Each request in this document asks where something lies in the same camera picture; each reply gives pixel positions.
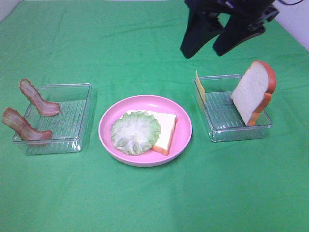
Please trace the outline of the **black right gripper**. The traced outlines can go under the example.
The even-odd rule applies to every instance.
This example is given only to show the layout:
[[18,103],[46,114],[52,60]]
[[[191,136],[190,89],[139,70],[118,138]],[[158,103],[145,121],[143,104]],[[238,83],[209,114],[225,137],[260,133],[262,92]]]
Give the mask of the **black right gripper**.
[[[241,43],[263,34],[264,21],[272,21],[278,9],[272,0],[186,0],[189,17],[181,52],[189,59],[208,41],[218,38],[213,49],[223,56]],[[219,14],[229,14],[223,27]]]

